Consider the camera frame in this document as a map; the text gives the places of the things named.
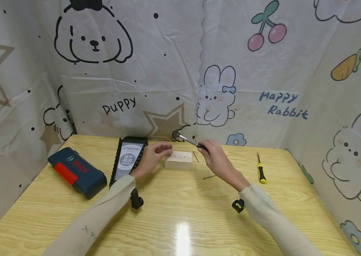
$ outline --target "hand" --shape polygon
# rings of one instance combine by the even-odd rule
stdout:
[[[156,168],[159,161],[172,154],[172,151],[172,145],[163,141],[146,146],[140,163],[130,175],[134,176],[135,181],[149,175]]]
[[[206,165],[212,170],[213,174],[226,181],[227,184],[239,192],[250,186],[250,183],[242,173],[234,168],[220,145],[211,139],[199,142],[199,144],[205,146],[209,151],[208,153],[206,150],[198,148],[198,151],[205,157]]]

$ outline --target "cartoon carrot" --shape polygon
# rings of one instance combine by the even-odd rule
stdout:
[[[343,60],[331,71],[331,78],[335,81],[342,81],[348,78],[351,73],[358,71],[358,65],[361,63],[361,49],[357,53]]]

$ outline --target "cartoon cherry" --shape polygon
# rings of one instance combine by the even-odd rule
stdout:
[[[262,48],[264,44],[264,37],[261,33],[255,33],[251,36],[249,41],[247,42],[247,47],[250,51],[257,51],[258,49]]]
[[[266,8],[264,9],[263,13],[256,14],[251,22],[253,24],[259,24],[262,23],[260,26],[260,30],[258,33],[255,33],[251,36],[249,41],[247,42],[247,47],[250,51],[255,52],[258,49],[260,49],[264,44],[264,36],[263,36],[263,30],[264,27],[269,25],[271,27],[271,30],[269,31],[269,42],[270,43],[278,43],[285,37],[287,33],[286,26],[284,24],[275,24],[270,19],[269,16],[272,15],[277,8],[279,7],[279,1],[274,0],[271,1]]]

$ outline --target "bosch logo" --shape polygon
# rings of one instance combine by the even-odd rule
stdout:
[[[72,164],[77,167],[78,170],[80,170],[82,173],[88,172],[88,169],[77,160],[75,160]]]

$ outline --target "screwdriver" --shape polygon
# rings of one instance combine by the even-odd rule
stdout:
[[[264,172],[263,172],[263,165],[260,163],[260,156],[258,153],[258,170],[259,170],[259,181],[260,183],[266,184],[266,177],[264,177]]]

